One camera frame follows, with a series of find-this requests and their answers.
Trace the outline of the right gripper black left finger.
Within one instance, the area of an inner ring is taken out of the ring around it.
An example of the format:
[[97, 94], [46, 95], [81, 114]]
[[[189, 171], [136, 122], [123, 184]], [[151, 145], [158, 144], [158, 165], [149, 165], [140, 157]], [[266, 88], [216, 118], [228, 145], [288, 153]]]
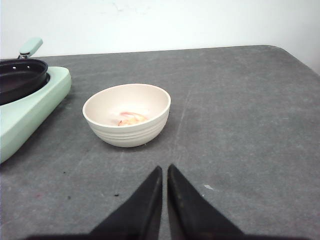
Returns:
[[135, 192], [90, 236], [99, 240], [157, 240], [163, 202], [163, 171], [157, 166]]

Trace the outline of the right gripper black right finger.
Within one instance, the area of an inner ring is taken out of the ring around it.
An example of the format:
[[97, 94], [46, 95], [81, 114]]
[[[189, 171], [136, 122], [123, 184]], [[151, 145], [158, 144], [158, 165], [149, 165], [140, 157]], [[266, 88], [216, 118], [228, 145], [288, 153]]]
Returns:
[[167, 204], [174, 240], [236, 240], [246, 236], [209, 204], [174, 164], [167, 170]]

